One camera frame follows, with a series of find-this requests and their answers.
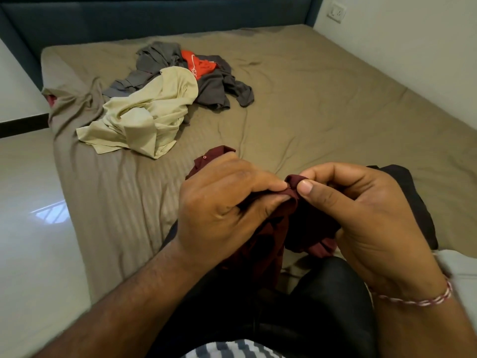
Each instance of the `black pants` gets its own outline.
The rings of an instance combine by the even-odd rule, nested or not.
[[[163,247],[176,232],[177,222]],[[256,291],[232,271],[211,270],[185,296],[147,357],[180,357],[205,343],[237,339],[287,358],[376,357],[376,323],[364,282],[340,258],[315,263],[290,295]]]

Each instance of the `orange fabric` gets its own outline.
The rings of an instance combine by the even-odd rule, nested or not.
[[[209,74],[216,68],[217,64],[208,60],[199,59],[193,52],[182,50],[182,57],[187,61],[187,67],[192,72],[196,80],[204,74]]]

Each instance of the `person's left hand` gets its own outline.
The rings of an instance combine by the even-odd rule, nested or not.
[[[229,152],[186,180],[179,193],[178,247],[203,273],[230,257],[289,196],[269,194],[247,210],[237,204],[251,192],[283,191],[287,183]]]

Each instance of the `braided bracelet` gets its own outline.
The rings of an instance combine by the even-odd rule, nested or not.
[[[448,300],[452,296],[452,284],[450,283],[449,279],[447,279],[447,289],[445,290],[444,294],[439,295],[438,297],[436,297],[434,299],[431,299],[431,300],[419,300],[419,301],[408,300],[408,301],[406,301],[406,300],[402,300],[402,299],[399,299],[399,298],[391,298],[387,295],[378,294],[372,288],[369,288],[369,291],[374,296],[377,296],[380,299],[388,300],[392,303],[414,305],[414,306],[417,306],[417,307],[429,307],[429,306],[442,304],[444,301]]]

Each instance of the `bed frame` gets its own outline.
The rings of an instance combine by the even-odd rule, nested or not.
[[[52,45],[306,24],[323,0],[0,0],[0,38],[41,89]]]

